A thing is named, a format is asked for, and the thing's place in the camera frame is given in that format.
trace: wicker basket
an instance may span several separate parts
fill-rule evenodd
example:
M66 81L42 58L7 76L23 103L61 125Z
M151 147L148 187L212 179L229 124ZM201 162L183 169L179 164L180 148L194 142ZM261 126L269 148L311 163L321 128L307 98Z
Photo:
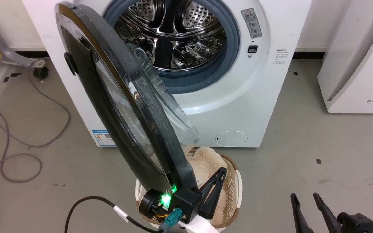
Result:
M222 224L213 225L218 232L222 232L228 225L237 218L238 212L240 212L241 197L243 195L243 182L241 181L240 172L237 169L235 162L228 156L221 154L222 158L227 163L227 177L224 181L224 186L222 187L227 193L227 204L224 208L224 222ZM139 180L136 180L135 187L135 197L136 197L136 208L139 209L139 201L145 195L146 190L142 187ZM141 216L148 221L152 226L158 228L159 222L153 219L146 218L146 216Z

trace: plush toy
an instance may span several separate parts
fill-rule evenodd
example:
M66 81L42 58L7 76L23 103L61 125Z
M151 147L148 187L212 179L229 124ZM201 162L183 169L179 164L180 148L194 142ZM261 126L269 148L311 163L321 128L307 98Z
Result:
M227 164L221 155L217 154L214 149L201 147L195 153L186 156L194 170L197 186L201 188L203 184L221 167L227 168ZM217 208L212 219L212 224L222 224L224 222L224 208L227 204L227 194L223 188L217 203Z

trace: black baseboard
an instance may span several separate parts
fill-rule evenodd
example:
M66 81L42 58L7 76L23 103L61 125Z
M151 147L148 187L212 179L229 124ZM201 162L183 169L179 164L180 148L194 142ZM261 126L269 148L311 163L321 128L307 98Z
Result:
M45 51L16 51L17 54L24 56L26 58L46 58L49 57L49 54Z
M294 52L293 59L323 59L324 52Z

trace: chair caster wheel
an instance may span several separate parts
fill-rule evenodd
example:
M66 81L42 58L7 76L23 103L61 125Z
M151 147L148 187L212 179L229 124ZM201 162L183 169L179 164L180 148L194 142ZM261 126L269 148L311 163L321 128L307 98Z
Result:
M33 73L34 77L39 79L46 79L49 75L49 69L47 67L43 68L34 68Z

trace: connector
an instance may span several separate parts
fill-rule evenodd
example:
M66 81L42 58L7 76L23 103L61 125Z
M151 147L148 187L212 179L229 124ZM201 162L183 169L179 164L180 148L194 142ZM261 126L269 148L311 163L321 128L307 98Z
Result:
M165 221L159 226L163 233L167 233L171 230L182 219L182 210L180 208L174 209L170 215L165 219Z

